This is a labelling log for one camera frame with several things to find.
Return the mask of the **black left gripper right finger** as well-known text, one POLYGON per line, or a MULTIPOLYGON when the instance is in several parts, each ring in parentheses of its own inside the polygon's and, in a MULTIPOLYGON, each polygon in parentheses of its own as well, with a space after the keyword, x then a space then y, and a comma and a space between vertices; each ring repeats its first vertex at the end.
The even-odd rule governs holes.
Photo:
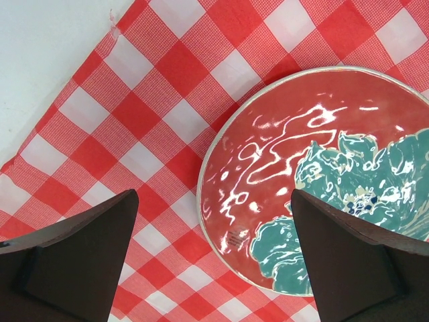
POLYGON ((428 242, 295 189, 292 215, 321 321, 427 321, 428 242))

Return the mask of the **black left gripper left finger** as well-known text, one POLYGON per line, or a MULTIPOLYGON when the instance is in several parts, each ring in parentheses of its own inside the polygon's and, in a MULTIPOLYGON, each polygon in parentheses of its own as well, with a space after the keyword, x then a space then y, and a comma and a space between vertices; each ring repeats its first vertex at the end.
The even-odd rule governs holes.
POLYGON ((130 189, 1 242, 1 320, 107 321, 138 205, 130 189))

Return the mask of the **red teal ceramic plate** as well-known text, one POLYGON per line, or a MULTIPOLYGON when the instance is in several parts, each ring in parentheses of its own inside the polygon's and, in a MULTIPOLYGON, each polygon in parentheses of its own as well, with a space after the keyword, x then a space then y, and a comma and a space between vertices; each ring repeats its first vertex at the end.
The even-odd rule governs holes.
POLYGON ((428 99, 367 68, 313 68, 258 91, 216 135, 196 193, 205 238, 249 284, 309 297, 294 189, 427 241, 428 99))

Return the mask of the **red white checkered cloth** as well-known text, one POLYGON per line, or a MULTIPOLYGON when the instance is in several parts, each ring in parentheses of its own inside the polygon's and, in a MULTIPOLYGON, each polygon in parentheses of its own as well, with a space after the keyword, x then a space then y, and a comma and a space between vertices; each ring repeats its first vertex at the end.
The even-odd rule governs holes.
POLYGON ((348 64, 428 93, 427 1, 135 1, 1 168, 1 239, 127 189, 140 204, 110 321, 317 321, 211 250, 196 184, 216 132, 289 74, 348 64))

